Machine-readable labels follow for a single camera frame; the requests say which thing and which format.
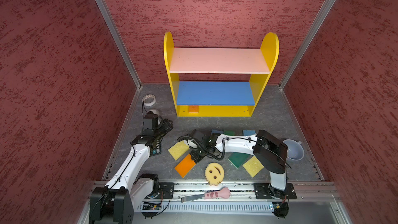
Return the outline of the orange sponge front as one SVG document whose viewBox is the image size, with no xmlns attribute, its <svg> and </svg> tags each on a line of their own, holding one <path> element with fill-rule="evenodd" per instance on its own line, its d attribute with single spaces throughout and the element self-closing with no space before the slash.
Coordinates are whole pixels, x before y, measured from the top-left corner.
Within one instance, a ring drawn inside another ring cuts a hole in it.
<svg viewBox="0 0 398 224">
<path fill-rule="evenodd" d="M 192 159 L 191 154 L 187 154 L 187 156 L 179 162 L 179 164 L 175 167 L 177 173 L 184 178 L 196 165 L 196 162 Z"/>
</svg>

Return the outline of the orange sponge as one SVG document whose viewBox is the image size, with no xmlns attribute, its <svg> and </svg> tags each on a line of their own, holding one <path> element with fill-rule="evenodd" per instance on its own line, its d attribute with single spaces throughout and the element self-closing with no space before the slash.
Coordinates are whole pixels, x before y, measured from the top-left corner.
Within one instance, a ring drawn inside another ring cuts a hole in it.
<svg viewBox="0 0 398 224">
<path fill-rule="evenodd" d="M 199 114 L 200 110 L 199 110 L 199 106 L 188 106 L 188 113 L 189 114 Z"/>
<path fill-rule="evenodd" d="M 179 162 L 179 164 L 175 167 L 177 173 L 184 178 L 196 165 L 196 162 L 192 159 L 191 154 L 187 154 L 187 156 Z"/>
</svg>

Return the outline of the light green sponge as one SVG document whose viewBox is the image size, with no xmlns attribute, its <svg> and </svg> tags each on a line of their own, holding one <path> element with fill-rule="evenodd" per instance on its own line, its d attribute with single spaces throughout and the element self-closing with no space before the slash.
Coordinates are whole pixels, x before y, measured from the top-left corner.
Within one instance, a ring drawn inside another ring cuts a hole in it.
<svg viewBox="0 0 398 224">
<path fill-rule="evenodd" d="M 236 136 L 234 131 L 224 130 L 223 134 L 225 136 Z"/>
</svg>

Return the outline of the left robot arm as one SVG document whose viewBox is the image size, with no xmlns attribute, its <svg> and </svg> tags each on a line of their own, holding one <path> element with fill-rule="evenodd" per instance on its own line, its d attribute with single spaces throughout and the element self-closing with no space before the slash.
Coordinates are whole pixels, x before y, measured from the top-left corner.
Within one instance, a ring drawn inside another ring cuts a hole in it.
<svg viewBox="0 0 398 224">
<path fill-rule="evenodd" d="M 163 137 L 173 129 L 173 122 L 154 112 L 143 118 L 143 128 L 131 142 L 131 150 L 124 163 L 104 187 L 94 189 L 90 197 L 90 224 L 131 224 L 135 208 L 150 195 L 160 191 L 156 174 L 139 172 L 153 155 Z"/>
</svg>

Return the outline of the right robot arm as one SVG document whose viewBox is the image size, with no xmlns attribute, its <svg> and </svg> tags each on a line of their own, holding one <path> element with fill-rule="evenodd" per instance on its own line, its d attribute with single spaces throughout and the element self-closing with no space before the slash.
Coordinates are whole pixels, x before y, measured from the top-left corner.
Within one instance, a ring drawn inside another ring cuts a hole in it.
<svg viewBox="0 0 398 224">
<path fill-rule="evenodd" d="M 208 136 L 194 130 L 182 140 L 192 149 L 190 155 L 195 163 L 204 157 L 221 161 L 227 152 L 254 156 L 269 171 L 271 196 L 275 199 L 285 197 L 288 147 L 269 132 L 260 130 L 257 134 L 249 136 L 230 136 L 221 133 Z"/>
</svg>

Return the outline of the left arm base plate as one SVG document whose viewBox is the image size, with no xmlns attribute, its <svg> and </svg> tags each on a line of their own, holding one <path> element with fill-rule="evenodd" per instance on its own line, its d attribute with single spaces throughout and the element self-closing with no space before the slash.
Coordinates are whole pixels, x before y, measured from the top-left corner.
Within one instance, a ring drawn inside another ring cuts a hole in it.
<svg viewBox="0 0 398 224">
<path fill-rule="evenodd" d="M 160 182 L 158 190 L 152 195 L 147 196 L 146 200 L 172 199 L 175 183 Z"/>
</svg>

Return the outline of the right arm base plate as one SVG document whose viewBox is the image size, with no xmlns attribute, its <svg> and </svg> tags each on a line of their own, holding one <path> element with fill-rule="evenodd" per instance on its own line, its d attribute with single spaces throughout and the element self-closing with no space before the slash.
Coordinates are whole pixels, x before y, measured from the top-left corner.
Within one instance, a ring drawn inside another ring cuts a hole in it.
<svg viewBox="0 0 398 224">
<path fill-rule="evenodd" d="M 296 200 L 297 195 L 292 183 L 286 183 L 285 190 L 279 190 L 270 183 L 254 183 L 254 192 L 258 200 Z"/>
</svg>

